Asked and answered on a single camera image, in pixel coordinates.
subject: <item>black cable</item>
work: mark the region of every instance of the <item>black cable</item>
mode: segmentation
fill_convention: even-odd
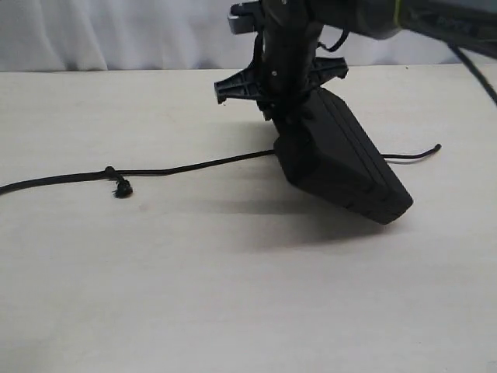
[[[490,84],[488,79],[481,73],[480,70],[478,70],[474,62],[458,47],[449,45],[449,48],[454,52],[457,58],[461,60],[470,73],[480,82],[483,89],[488,93],[495,105],[497,105],[497,92],[495,92],[494,87],[492,87],[492,84]]]
[[[417,155],[396,155],[396,154],[385,154],[383,158],[385,159],[422,159],[428,155],[435,154],[438,152],[442,146],[440,144],[436,145],[435,148],[428,150],[427,152],[417,154]],[[19,183],[13,183],[5,186],[0,186],[0,196],[3,194],[16,192],[19,190],[25,190],[34,187],[43,187],[48,185],[58,185],[58,184],[68,184],[68,183],[80,183],[83,181],[96,181],[96,180],[113,180],[117,184],[117,189],[114,191],[114,197],[116,198],[126,198],[133,193],[133,188],[128,180],[124,179],[125,176],[168,176],[177,173],[186,173],[189,171],[195,171],[198,169],[206,169],[208,167],[225,165],[228,163],[239,162],[246,159],[253,159],[264,157],[267,155],[274,155],[274,150],[265,150],[263,152],[248,153],[244,155],[236,155],[235,157],[216,159],[214,161],[196,163],[194,165],[174,167],[171,169],[121,169],[115,170],[112,166],[106,167],[104,171],[97,173],[73,173],[69,175],[60,175],[52,177],[44,177],[41,179],[21,181]]]
[[[318,48],[322,48],[329,53],[336,52],[340,47],[346,42],[349,37],[350,32],[348,30],[343,30],[342,35],[338,39],[338,41],[332,47],[327,47],[326,44],[323,44],[321,41],[318,41]]]

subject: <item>white backdrop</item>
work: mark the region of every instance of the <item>white backdrop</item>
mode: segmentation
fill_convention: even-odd
[[[253,35],[233,36],[235,0],[0,0],[0,71],[243,68]],[[333,44],[339,31],[322,40]],[[446,46],[404,32],[377,42],[351,36],[351,65],[456,61]]]

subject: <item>white table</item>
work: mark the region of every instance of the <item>white table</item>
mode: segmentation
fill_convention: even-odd
[[[497,66],[485,66],[497,81]],[[270,148],[232,71],[0,74],[0,183]],[[330,89],[415,198],[386,228],[272,157],[0,197],[3,373],[485,372],[497,361],[497,109],[461,66],[352,68]]]

